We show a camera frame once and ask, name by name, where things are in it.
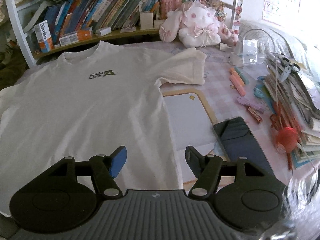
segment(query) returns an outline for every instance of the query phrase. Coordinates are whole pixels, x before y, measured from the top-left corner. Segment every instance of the storage box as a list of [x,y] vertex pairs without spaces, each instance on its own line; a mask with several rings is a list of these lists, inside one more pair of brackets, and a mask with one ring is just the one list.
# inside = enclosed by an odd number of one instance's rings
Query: storage box
[[160,29],[160,26],[165,22],[165,20],[154,20],[153,25],[155,29]]
[[46,53],[54,49],[47,20],[34,25],[34,29],[41,51]]
[[153,29],[153,13],[140,12],[140,29],[149,30]]
[[92,27],[65,34],[59,39],[59,41],[60,45],[63,47],[75,42],[89,40],[91,38]]
[[111,33],[110,27],[101,28],[96,31],[96,34],[98,37],[102,37],[102,36],[107,35],[109,33]]

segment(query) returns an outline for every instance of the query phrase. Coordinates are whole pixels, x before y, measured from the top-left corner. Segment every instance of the medicine box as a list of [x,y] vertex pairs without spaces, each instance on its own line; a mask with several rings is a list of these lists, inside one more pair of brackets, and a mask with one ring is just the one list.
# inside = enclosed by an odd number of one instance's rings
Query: medicine box
[[41,51],[46,53],[54,49],[47,20],[34,25],[34,29]]
[[60,41],[60,45],[63,47],[75,42],[85,41],[91,38],[92,38],[92,27],[65,34],[59,39],[59,41]]

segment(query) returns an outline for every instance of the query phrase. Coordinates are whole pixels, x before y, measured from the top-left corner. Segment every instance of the phone screen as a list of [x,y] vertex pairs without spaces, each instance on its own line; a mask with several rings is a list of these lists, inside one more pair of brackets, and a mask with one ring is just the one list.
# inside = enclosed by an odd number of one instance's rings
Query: phone screen
[[241,117],[217,123],[213,129],[230,161],[236,162],[239,157],[247,157],[250,162],[274,175],[260,145]]

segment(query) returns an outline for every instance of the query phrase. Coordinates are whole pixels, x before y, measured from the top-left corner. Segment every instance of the ribbon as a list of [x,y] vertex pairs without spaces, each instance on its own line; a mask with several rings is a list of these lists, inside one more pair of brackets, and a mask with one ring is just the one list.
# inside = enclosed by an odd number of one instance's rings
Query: ribbon
[[195,25],[195,38],[201,36],[201,35],[204,35],[205,36],[205,47],[207,46],[208,44],[208,39],[212,40],[216,33],[216,28],[215,28],[215,24],[214,23],[211,23],[209,24],[208,26],[204,27],[204,28],[200,28],[197,24]]
[[171,31],[170,31],[170,30],[166,31],[162,25],[161,25],[161,29],[163,29],[163,31],[164,31],[164,33],[162,34],[161,39],[163,40],[163,42],[165,42],[165,38],[166,38],[168,35],[171,35]]

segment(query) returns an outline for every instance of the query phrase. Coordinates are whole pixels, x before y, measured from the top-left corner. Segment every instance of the pink plush toy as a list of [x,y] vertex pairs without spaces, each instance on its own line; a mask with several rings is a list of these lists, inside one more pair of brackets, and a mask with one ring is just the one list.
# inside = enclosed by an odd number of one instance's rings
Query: pink plush toy
[[172,42],[178,33],[180,21],[182,19],[182,11],[168,12],[168,18],[160,26],[159,35],[163,42]]
[[160,39],[171,42],[179,34],[187,47],[203,47],[220,42],[234,45],[238,36],[215,17],[215,10],[199,1],[185,2],[174,12],[169,12],[159,30]]

